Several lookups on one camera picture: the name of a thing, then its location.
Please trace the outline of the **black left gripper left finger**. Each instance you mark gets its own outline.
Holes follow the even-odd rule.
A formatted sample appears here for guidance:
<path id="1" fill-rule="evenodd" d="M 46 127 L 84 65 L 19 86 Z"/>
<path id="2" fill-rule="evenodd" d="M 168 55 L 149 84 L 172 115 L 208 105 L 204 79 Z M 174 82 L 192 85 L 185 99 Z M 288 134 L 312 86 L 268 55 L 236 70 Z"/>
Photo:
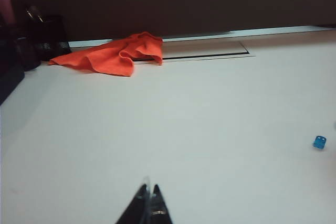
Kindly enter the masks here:
<path id="1" fill-rule="evenodd" d="M 117 224 L 122 223 L 149 223 L 149 204 L 151 198 L 150 178 L 144 177 L 140 187 L 135 192 L 132 200 L 127 205 Z"/>

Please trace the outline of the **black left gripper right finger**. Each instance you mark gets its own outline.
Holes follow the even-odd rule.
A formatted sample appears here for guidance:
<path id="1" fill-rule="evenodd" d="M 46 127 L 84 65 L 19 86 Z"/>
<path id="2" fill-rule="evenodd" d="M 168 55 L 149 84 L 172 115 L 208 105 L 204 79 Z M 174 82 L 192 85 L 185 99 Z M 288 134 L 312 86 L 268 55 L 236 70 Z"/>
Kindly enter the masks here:
<path id="1" fill-rule="evenodd" d="M 169 210 L 158 184 L 155 184 L 150 200 L 149 223 L 151 224 L 172 224 Z"/>

